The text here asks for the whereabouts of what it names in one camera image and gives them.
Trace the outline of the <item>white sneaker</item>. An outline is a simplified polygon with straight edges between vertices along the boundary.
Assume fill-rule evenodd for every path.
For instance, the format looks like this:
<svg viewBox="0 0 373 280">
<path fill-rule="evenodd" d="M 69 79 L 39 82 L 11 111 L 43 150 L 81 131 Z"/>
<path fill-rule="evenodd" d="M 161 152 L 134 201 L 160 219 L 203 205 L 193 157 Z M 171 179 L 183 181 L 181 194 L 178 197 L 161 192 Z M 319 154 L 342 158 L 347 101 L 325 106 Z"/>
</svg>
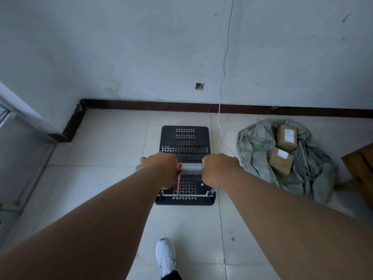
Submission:
<svg viewBox="0 0 373 280">
<path fill-rule="evenodd" d="M 156 244 L 156 260 L 161 271 L 161 277 L 178 270 L 176 251 L 169 238 L 162 238 Z"/>
</svg>

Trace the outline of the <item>small cardboard box white label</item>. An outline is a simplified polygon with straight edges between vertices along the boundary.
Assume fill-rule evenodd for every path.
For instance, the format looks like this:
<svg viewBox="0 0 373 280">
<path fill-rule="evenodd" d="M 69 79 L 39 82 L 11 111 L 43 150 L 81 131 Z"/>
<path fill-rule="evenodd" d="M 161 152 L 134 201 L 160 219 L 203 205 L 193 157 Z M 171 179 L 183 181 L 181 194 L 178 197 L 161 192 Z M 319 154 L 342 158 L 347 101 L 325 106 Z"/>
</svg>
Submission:
<svg viewBox="0 0 373 280">
<path fill-rule="evenodd" d="M 275 174 L 286 177 L 290 174 L 294 156 L 290 153 L 274 147 L 269 157 L 268 163 Z"/>
<path fill-rule="evenodd" d="M 280 125 L 276 133 L 276 146 L 288 153 L 297 147 L 297 128 L 288 125 Z"/>
</svg>

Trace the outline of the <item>brown wooden furniture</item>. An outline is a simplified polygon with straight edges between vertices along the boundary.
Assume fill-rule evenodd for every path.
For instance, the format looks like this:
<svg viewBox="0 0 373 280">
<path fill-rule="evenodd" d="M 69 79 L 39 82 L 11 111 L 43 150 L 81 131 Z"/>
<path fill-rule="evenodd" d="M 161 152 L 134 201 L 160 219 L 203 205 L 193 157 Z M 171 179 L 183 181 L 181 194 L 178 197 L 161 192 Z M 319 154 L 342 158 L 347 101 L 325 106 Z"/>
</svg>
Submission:
<svg viewBox="0 0 373 280">
<path fill-rule="evenodd" d="M 337 192 L 355 190 L 373 210 L 373 143 L 342 157 L 351 179 L 334 186 Z"/>
</svg>

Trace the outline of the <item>person's left forearm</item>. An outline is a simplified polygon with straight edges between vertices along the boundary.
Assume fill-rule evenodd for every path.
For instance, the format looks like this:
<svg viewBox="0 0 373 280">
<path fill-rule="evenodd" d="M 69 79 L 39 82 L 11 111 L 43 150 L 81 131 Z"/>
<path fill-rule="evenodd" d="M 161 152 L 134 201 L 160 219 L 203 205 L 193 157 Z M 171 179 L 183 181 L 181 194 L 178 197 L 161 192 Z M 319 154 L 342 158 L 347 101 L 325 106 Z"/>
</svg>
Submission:
<svg viewBox="0 0 373 280">
<path fill-rule="evenodd" d="M 126 280 L 161 172 L 142 169 L 0 255 L 0 280 Z"/>
</svg>

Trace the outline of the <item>grey metal door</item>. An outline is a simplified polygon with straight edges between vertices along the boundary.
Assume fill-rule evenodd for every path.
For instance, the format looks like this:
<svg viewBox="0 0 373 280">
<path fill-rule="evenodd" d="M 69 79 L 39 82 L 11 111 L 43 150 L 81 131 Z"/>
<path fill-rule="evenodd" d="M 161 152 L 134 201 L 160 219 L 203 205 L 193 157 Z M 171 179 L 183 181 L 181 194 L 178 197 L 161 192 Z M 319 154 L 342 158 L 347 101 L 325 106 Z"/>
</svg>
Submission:
<svg viewBox="0 0 373 280">
<path fill-rule="evenodd" d="M 0 97 L 0 248 L 57 143 Z"/>
</svg>

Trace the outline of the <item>person's right forearm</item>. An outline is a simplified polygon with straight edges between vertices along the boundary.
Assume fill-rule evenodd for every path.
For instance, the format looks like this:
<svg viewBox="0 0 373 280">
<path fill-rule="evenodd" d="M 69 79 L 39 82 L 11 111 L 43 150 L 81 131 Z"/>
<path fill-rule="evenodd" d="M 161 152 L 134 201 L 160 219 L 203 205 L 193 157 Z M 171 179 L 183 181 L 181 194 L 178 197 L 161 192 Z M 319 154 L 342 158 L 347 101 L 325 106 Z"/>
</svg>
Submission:
<svg viewBox="0 0 373 280">
<path fill-rule="evenodd" d="M 241 169 L 220 181 L 282 280 L 373 280 L 373 226 Z"/>
</svg>

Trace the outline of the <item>person's left hand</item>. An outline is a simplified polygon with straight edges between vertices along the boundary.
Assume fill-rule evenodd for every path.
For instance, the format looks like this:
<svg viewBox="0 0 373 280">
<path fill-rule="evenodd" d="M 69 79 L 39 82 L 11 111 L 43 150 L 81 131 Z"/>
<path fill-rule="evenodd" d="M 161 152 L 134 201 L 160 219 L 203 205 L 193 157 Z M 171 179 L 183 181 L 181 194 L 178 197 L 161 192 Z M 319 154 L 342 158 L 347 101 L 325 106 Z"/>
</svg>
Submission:
<svg viewBox="0 0 373 280">
<path fill-rule="evenodd" d="M 141 157 L 139 170 L 151 175 L 160 190 L 169 189 L 178 179 L 179 160 L 170 153 L 159 151 L 148 157 Z"/>
</svg>

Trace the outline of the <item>grey woven sack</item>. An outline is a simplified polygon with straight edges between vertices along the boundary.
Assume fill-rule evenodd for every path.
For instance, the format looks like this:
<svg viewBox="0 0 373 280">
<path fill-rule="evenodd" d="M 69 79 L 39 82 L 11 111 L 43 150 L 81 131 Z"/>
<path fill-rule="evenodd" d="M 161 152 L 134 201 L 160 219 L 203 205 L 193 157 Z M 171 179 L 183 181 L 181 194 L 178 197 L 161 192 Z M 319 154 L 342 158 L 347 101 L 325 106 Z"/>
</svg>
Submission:
<svg viewBox="0 0 373 280">
<path fill-rule="evenodd" d="M 290 174 L 280 177 L 269 165 L 276 146 L 275 131 L 281 125 L 295 127 L 297 146 L 290 151 L 294 160 Z M 236 149 L 245 171 L 279 188 L 297 195 L 328 203 L 333 193 L 338 166 L 317 145 L 312 133 L 290 119 L 265 119 L 241 130 Z"/>
</svg>

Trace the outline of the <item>person's right hand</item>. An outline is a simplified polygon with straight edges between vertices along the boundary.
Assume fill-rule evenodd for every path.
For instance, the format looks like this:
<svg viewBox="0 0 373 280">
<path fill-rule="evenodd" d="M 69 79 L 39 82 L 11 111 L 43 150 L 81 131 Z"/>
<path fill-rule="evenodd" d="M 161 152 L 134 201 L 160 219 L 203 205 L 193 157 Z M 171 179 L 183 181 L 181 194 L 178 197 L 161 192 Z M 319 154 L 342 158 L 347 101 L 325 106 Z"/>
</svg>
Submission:
<svg viewBox="0 0 373 280">
<path fill-rule="evenodd" d="M 204 156 L 202 164 L 202 181 L 212 188 L 223 188 L 231 175 L 244 170 L 237 157 L 222 153 Z"/>
</svg>

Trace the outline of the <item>dark trouser leg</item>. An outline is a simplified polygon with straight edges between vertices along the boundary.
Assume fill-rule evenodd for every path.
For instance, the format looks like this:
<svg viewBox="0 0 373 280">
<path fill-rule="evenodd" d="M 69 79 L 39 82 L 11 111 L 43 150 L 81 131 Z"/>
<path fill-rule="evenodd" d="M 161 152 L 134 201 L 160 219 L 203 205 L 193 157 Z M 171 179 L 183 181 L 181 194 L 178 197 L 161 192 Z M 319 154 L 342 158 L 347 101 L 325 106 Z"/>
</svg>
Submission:
<svg viewBox="0 0 373 280">
<path fill-rule="evenodd" d="M 182 280 L 178 270 L 173 270 L 171 273 L 162 276 L 161 280 Z"/>
</svg>

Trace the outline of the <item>black platform hand cart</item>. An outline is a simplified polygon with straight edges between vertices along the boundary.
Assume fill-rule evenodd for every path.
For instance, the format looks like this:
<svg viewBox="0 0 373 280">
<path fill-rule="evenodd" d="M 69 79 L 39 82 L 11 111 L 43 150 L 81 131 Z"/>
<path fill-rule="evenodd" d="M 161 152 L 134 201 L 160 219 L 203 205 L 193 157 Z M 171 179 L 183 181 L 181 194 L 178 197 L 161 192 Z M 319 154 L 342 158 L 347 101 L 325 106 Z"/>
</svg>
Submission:
<svg viewBox="0 0 373 280">
<path fill-rule="evenodd" d="M 172 187 L 160 190 L 156 205 L 211 206 L 216 189 L 202 181 L 202 159 L 211 153 L 208 127 L 163 126 L 159 151 L 179 160 L 178 179 Z"/>
</svg>

